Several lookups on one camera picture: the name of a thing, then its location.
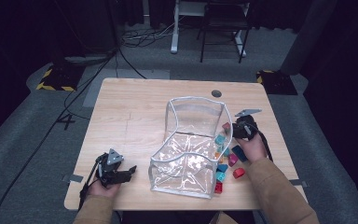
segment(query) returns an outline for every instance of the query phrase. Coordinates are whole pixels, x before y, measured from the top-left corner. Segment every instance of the chair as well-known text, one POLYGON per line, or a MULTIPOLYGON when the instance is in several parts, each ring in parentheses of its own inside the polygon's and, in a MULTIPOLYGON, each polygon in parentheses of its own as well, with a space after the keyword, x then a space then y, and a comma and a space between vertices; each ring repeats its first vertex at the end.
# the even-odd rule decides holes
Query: chair
POLYGON ((203 60, 205 45, 222 44, 205 42, 207 32, 231 32, 233 33, 231 40, 235 40, 235 37, 238 37, 241 34, 241 31, 245 31, 239 60, 239 63, 241 63, 246 40, 249 31, 252 29, 249 18, 254 4, 255 0, 208 0, 207 5, 205 6, 202 25, 197 36, 197 39, 199 39, 200 33, 203 33, 200 57, 201 63, 203 60))

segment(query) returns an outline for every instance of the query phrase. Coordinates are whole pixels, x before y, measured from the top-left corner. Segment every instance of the transparent plastic container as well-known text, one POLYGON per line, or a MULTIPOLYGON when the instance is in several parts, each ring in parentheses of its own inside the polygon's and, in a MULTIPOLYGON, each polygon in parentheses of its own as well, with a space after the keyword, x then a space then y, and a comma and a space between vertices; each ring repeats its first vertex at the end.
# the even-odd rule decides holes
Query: transparent plastic container
POLYGON ((211 199, 217 163, 232 139, 226 105, 194 96, 171 99, 164 139, 150 160, 151 189, 211 199))

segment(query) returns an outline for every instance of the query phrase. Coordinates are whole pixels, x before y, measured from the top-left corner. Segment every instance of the table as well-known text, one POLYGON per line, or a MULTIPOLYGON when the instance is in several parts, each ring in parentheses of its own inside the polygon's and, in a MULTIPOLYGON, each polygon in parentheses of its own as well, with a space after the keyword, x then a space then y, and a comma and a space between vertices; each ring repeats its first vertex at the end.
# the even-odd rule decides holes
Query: table
MULTIPOLYGON (((224 102, 234 115, 244 108, 261 108, 254 114, 259 129, 268 139, 275 164, 289 179, 298 179, 282 133, 264 88, 257 83, 211 82, 189 80, 156 80, 106 78, 101 86, 89 127, 81 148, 75 175, 81 183, 72 182, 64 205, 77 209, 79 191, 90 174, 95 159, 113 147, 125 157, 119 170, 137 165, 131 182, 121 185, 115 199, 115 210, 253 210, 259 209, 250 180, 246 175, 235 179, 227 173, 224 191, 211 200, 150 190, 148 167, 150 157, 162 144, 165 109, 169 100, 181 96, 200 96, 224 102), (222 92, 214 98, 213 90, 222 92)), ((247 163, 237 162, 227 172, 247 163)), ((304 195, 302 187, 297 187, 304 195)))
MULTIPOLYGON (((175 11, 174 11, 174 24, 172 34, 171 53, 175 54, 178 52, 179 42, 179 16, 200 16, 204 14, 205 2, 187 2, 182 0, 176 0, 175 11)), ((242 40, 241 31, 235 35, 235 42, 237 43, 238 53, 241 55, 242 40)), ((246 56, 246 50, 243 51, 242 58, 246 56)))

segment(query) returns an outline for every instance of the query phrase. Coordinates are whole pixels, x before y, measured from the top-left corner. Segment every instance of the person's hand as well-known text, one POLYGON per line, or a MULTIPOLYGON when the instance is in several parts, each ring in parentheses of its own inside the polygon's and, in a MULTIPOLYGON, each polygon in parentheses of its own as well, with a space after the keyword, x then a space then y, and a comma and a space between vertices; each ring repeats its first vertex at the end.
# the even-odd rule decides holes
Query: person's hand
POLYGON ((245 156, 248 158, 250 163, 267 157, 266 148, 264 147, 264 143, 258 133, 250 141, 246 141, 241 138, 236 138, 236 140, 240 144, 243 152, 245 153, 245 156))
POLYGON ((89 186, 88 195, 99 195, 108 198, 115 198, 118 189, 120 189, 121 184, 108 185, 106 188, 101 184, 101 181, 94 177, 94 183, 89 186))

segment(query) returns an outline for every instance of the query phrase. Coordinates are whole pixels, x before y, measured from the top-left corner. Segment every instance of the brown jacket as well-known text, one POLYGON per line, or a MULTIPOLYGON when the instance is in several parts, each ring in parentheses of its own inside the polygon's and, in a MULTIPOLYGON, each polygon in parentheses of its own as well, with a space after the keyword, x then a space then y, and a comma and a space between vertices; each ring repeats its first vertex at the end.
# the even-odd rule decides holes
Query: brown jacket
MULTIPOLYGON (((269 159, 254 162, 247 175, 270 223, 319 223, 315 211, 269 159)), ((89 195, 74 223, 109 224, 112 207, 112 200, 89 195)))

